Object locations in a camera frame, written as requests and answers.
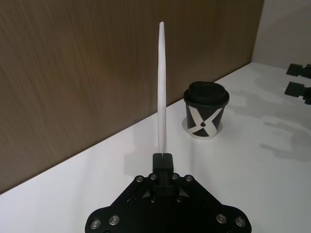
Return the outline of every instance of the black and white cup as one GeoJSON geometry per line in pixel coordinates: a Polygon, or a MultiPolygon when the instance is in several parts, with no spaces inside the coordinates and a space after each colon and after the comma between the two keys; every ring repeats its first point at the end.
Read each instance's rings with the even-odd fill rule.
{"type": "Polygon", "coordinates": [[[223,86],[212,82],[194,82],[184,92],[188,133],[202,139],[217,134],[229,94],[223,86]]]}

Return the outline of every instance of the white tabletop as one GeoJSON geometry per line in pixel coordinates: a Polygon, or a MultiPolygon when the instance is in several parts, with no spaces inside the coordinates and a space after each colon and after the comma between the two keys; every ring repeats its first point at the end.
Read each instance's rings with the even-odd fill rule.
{"type": "MultiPolygon", "coordinates": [[[[251,63],[219,80],[230,102],[212,140],[183,129],[183,100],[167,109],[175,172],[241,209],[254,233],[311,232],[311,106],[284,95],[289,81],[311,80],[285,73],[251,63]]],[[[91,212],[151,173],[156,131],[152,115],[0,195],[0,233],[84,232],[91,212]]]]}

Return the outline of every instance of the white foam stick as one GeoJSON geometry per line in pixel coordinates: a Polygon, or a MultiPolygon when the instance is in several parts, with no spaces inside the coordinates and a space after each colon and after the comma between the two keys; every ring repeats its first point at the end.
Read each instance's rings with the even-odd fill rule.
{"type": "Polygon", "coordinates": [[[157,138],[159,152],[165,153],[166,143],[166,61],[164,22],[160,22],[157,70],[157,138]]]}

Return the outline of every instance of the black metal bracket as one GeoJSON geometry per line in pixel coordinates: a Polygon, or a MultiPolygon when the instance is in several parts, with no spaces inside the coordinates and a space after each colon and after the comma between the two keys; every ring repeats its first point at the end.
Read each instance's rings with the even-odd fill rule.
{"type": "Polygon", "coordinates": [[[239,209],[222,205],[191,175],[173,172],[168,153],[153,155],[153,173],[136,176],[111,206],[94,211],[86,233],[250,233],[239,209]]]}
{"type": "Polygon", "coordinates": [[[285,94],[289,96],[302,96],[305,104],[311,104],[311,87],[305,87],[300,83],[290,82],[285,90],[285,94]]]}
{"type": "Polygon", "coordinates": [[[304,68],[302,65],[290,64],[286,74],[293,76],[300,75],[302,77],[311,79],[311,64],[307,64],[304,68]]]}

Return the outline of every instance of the screw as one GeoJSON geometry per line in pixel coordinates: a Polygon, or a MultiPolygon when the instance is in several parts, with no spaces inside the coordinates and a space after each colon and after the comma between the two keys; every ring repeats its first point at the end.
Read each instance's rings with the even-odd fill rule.
{"type": "Polygon", "coordinates": [[[188,182],[190,182],[190,181],[192,181],[192,180],[193,180],[193,177],[192,177],[192,176],[190,176],[190,175],[186,176],[185,178],[186,178],[186,181],[188,181],[188,182]]]}
{"type": "Polygon", "coordinates": [[[173,180],[177,180],[179,178],[179,175],[177,174],[177,173],[174,173],[173,175],[172,175],[172,179],[173,180]]]}
{"type": "Polygon", "coordinates": [[[237,217],[235,219],[235,223],[239,226],[239,227],[245,227],[246,226],[246,222],[243,218],[241,217],[237,217]]]}
{"type": "Polygon", "coordinates": [[[151,174],[151,175],[150,175],[150,179],[151,179],[151,180],[155,180],[156,178],[157,178],[157,176],[156,176],[155,174],[151,174]]]}
{"type": "Polygon", "coordinates": [[[137,177],[136,177],[136,181],[137,181],[137,182],[142,182],[142,180],[143,180],[143,177],[142,177],[142,176],[137,176],[137,177]]]}
{"type": "Polygon", "coordinates": [[[222,214],[217,215],[216,220],[221,224],[227,223],[227,218],[222,214]]]}
{"type": "Polygon", "coordinates": [[[117,225],[120,222],[120,218],[116,215],[113,215],[112,217],[110,217],[109,219],[109,224],[111,226],[117,225]]]}
{"type": "Polygon", "coordinates": [[[91,227],[91,229],[94,230],[94,229],[99,228],[100,224],[101,224],[101,222],[100,222],[99,220],[96,219],[96,220],[94,220],[94,221],[91,222],[91,226],[90,226],[90,227],[91,227]]]}

